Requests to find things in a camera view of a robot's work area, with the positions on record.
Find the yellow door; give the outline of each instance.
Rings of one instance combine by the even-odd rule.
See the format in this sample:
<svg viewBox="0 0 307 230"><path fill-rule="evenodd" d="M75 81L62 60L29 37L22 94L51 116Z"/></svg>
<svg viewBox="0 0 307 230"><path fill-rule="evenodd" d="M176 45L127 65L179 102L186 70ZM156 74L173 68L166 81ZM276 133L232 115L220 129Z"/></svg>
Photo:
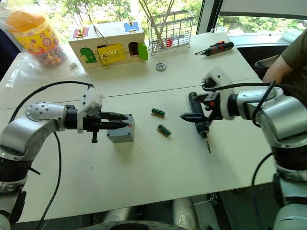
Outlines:
<svg viewBox="0 0 307 230"><path fill-rule="evenodd" d="M98 48L97 51L105 69L109 68L110 63L125 59L121 43L104 46Z"/></svg>

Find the gray box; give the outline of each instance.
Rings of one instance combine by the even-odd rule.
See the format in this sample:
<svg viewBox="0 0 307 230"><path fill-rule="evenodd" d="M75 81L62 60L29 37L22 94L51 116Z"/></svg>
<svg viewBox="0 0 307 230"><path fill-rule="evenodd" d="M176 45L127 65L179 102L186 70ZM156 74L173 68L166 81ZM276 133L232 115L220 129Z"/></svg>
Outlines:
<svg viewBox="0 0 307 230"><path fill-rule="evenodd" d="M128 126L107 131L107 137L113 143L133 142L134 141L134 119L132 114L125 114L128 120L123 122L129 123Z"/></svg>

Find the tree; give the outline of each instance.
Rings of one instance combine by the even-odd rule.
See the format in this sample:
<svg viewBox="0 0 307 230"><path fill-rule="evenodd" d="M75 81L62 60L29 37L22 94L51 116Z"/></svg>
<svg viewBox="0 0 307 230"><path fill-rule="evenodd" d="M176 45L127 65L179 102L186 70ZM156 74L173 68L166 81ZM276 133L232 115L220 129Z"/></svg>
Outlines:
<svg viewBox="0 0 307 230"><path fill-rule="evenodd" d="M46 0L45 3L49 6L46 15L49 17L49 19L54 18L55 14L59 13L59 7L61 7L61 3L59 1L54 0Z"/></svg>
<svg viewBox="0 0 307 230"><path fill-rule="evenodd" d="M36 4L39 6L39 1L38 0L31 0L31 3Z"/></svg>
<svg viewBox="0 0 307 230"><path fill-rule="evenodd" d="M109 9L109 15L115 17L115 21L121 22L130 16L129 0L102 0L101 4L106 5Z"/></svg>
<svg viewBox="0 0 307 230"><path fill-rule="evenodd" d="M145 1L148 5L148 8L152 16L165 13L169 5L169 0L145 0ZM142 28L144 30L145 37L147 37L148 36L147 17L141 6L140 6L140 13L143 15Z"/></svg>
<svg viewBox="0 0 307 230"><path fill-rule="evenodd" d="M303 30L307 26L304 23L306 23L305 20L296 19L220 16L217 20L216 28L224 26L229 30L240 29L245 33L254 33L263 30L283 32L287 28Z"/></svg>
<svg viewBox="0 0 307 230"><path fill-rule="evenodd" d="M67 14L76 14L79 17L79 20L82 20L81 13L84 13L88 16L88 19L91 23L92 21L92 14L93 14L93 7L96 4L99 4L98 0L62 0L62 5L64 6L63 16Z"/></svg>
<svg viewBox="0 0 307 230"><path fill-rule="evenodd" d="M198 25L201 14L201 5L202 0L194 0L186 2L186 5L183 7L184 10L191 11L194 15L193 25Z"/></svg>

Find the white table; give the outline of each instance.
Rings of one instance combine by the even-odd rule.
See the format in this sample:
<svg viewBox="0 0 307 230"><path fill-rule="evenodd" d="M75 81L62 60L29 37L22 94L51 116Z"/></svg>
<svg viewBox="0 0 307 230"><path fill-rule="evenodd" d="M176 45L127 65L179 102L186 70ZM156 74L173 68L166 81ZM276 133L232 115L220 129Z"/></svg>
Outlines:
<svg viewBox="0 0 307 230"><path fill-rule="evenodd" d="M190 111L188 94L204 93L201 87L109 97L103 110L131 113L135 120L133 143L113 144L106 131L91 144L91 133L59 133L62 146L62 180L46 218L61 218L129 207L179 197L206 194L250 185L259 161L270 152L262 131L251 121L214 121L209 154L193 123L179 115ZM151 108L166 112L161 119ZM13 109L0 110L0 130ZM172 132L165 138L159 124ZM27 198L23 221L38 220L55 188L58 174L56 141L51 135L36 157L24 187ZM257 183L272 180L272 159L257 176Z"/></svg>
<svg viewBox="0 0 307 230"><path fill-rule="evenodd" d="M188 93L204 93L201 79L215 66L221 66L234 82L260 81L236 48L210 57L194 55L220 40L229 41L225 34L197 35L192 37L190 49L183 47L175 53L155 54L147 62L111 66L108 70L90 69L89 76L78 79L93 83L105 96L104 111L133 114L135 141L113 144L106 131L101 131L98 143L91 144L91 133L77 134L75 130L59 133L62 180L47 219L250 185L256 165L270 151L260 129L240 118L214 121L208 138L212 150L209 154L194 124L179 117L190 111ZM46 84L6 88L19 58L0 82L0 130L5 128L19 102ZM155 70L158 62L167 65L164 72ZM41 92L26 105L41 100L77 104L85 89L78 85L59 85ZM164 110L166 117L150 115L153 107ZM169 138L156 131L159 124L172 131ZM21 222L38 220L54 191L58 153L53 137L46 140L33 168L42 175L29 173ZM266 162L257 183L271 181L273 172L272 160Z"/></svg>
<svg viewBox="0 0 307 230"><path fill-rule="evenodd" d="M201 79L211 68L221 66L226 74L234 81L257 79L256 73L247 64L239 51L233 49L213 56L194 55L194 53L209 47L210 45L229 38L224 33L205 33L191 37L191 47L180 47L178 51L165 54L156 53L146 62L129 63L111 66L110 69L87 69L85 77L67 77L69 62L63 63L57 69L52 69L54 78L41 80L35 85L22 87L5 87L11 73L16 69L23 54L19 54L12 63L7 74L0 82L0 108L14 108L28 94L47 83L78 80L92 83L104 96L117 96L140 92L152 92L160 90L177 89L201 85ZM166 70L158 72L155 69L157 63L165 63ZM50 102L64 102L79 100L80 91L84 86L59 85L52 87L39 95L34 96L26 105L36 102L41 98Z"/></svg>

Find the wire basket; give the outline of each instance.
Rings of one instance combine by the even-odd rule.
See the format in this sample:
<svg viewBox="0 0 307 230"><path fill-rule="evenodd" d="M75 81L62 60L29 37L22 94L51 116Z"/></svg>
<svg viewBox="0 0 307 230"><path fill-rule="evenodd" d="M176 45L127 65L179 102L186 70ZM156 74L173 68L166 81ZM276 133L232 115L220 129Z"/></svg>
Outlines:
<svg viewBox="0 0 307 230"><path fill-rule="evenodd" d="M187 10L153 16L154 23L148 19L151 55L160 51L174 52L179 46L189 47L193 19L193 14Z"/></svg>

